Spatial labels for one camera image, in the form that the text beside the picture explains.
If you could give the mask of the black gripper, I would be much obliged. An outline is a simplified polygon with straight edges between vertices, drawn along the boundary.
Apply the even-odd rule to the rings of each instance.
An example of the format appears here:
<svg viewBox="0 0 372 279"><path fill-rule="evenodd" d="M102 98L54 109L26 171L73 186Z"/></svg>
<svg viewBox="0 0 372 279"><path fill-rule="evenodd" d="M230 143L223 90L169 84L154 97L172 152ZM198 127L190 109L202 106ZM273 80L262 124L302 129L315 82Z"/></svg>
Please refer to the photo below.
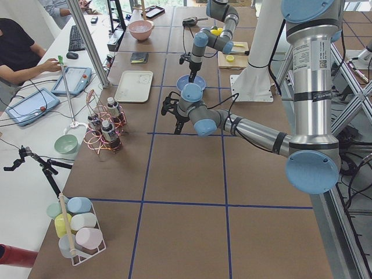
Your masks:
<svg viewBox="0 0 372 279"><path fill-rule="evenodd" d="M175 108L174 115L177 119L174 134L181 134L184 123L189 121L189 117L183 111L179 112L178 108Z"/></svg>
<svg viewBox="0 0 372 279"><path fill-rule="evenodd" d="M188 82L189 83L193 83L194 82L195 77L196 77L196 73L198 71L200 71L201 66L202 66L202 63L201 62L194 62L192 60L189 62L189 69L191 70L191 72L189 74L189 78L188 78Z"/></svg>

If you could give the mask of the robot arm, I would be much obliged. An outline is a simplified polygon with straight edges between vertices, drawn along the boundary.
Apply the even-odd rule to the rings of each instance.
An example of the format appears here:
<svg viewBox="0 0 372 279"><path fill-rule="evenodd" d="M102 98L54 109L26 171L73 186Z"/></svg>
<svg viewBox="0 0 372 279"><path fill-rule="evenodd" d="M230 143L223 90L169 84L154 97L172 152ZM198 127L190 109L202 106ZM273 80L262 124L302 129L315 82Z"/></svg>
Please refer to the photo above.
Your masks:
<svg viewBox="0 0 372 279"><path fill-rule="evenodd" d="M189 58L190 75L189 83L193 83L197 72L201 69L206 47L213 48L224 54L230 54L233 49L233 32L239 23L238 12L230 6L228 1L208 1L206 7L208 17L224 23L220 35L216 35L214 29L203 28L194 36L191 55Z"/></svg>
<svg viewBox="0 0 372 279"><path fill-rule="evenodd" d="M338 181L339 142L331 132L331 44L341 36L343 1L263 1L247 67L232 83L238 100L266 101L271 97L269 68L278 39L285 33L292 47L295 133L288 135L229 110L214 110L204 103L202 88L194 80L206 48L224 54L233 50L239 14L227 1L209 1L208 17L223 23L220 35L203 28L194 36L192 51L181 56L190 74L175 100L166 98L162 113L172 113L179 134L190 121L201 136L221 129L266 152L287 158L288 181L308 194L329 191Z"/></svg>

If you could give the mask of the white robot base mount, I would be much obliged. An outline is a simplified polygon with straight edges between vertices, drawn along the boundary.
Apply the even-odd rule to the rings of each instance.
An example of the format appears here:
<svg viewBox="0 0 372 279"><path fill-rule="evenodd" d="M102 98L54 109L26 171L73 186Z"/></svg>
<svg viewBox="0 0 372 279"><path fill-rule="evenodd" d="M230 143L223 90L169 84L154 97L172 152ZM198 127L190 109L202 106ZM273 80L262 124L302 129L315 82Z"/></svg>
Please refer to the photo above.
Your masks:
<svg viewBox="0 0 372 279"><path fill-rule="evenodd" d="M284 24L281 1L263 1L248 56L248 65L231 85L232 94L238 94L237 102L273 101L269 64Z"/></svg>

